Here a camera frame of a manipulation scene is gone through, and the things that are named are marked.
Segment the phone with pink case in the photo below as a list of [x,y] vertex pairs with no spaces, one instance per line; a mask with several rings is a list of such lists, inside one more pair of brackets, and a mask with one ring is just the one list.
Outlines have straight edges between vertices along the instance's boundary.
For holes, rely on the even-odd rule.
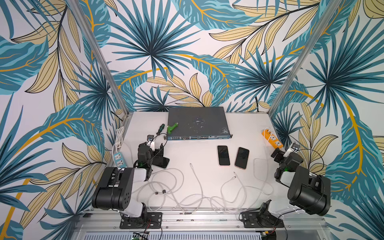
[[249,154],[250,154],[250,151],[248,149],[239,147],[236,160],[235,160],[235,166],[237,168],[245,170],[247,168]]

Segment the phone with white case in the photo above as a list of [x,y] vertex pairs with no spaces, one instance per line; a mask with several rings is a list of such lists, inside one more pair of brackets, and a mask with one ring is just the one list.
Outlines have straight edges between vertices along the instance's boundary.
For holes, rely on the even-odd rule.
[[220,166],[230,166],[229,150],[227,146],[217,146]]

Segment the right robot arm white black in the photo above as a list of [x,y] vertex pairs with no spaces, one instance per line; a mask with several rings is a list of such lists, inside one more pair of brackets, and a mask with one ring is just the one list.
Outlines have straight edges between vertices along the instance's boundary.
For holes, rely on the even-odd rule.
[[272,213],[272,201],[262,204],[257,220],[263,226],[277,226],[286,214],[303,210],[309,215],[324,216],[331,207],[331,181],[325,176],[310,172],[301,166],[304,159],[297,153],[297,147],[287,151],[276,148],[271,157],[279,164],[274,178],[276,182],[288,187],[287,198],[294,207],[285,213]]

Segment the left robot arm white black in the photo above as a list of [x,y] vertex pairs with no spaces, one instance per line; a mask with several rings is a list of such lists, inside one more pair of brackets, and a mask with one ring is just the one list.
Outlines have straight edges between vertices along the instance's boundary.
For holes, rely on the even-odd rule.
[[92,207],[118,212],[122,220],[142,223],[150,221],[144,203],[133,199],[133,183],[147,182],[153,172],[153,161],[164,155],[164,144],[159,149],[142,143],[138,147],[138,160],[132,168],[107,167],[92,197]]

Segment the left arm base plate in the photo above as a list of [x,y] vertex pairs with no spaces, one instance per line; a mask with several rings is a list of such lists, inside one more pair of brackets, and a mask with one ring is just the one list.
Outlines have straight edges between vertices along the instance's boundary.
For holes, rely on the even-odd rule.
[[123,216],[120,223],[122,230],[160,229],[162,227],[163,213],[144,213],[138,218]]

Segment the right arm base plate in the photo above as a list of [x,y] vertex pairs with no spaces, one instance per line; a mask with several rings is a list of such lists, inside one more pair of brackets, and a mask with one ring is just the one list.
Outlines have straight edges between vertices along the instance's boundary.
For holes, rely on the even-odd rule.
[[284,222],[269,212],[246,211],[239,214],[239,220],[246,229],[280,229],[284,228]]

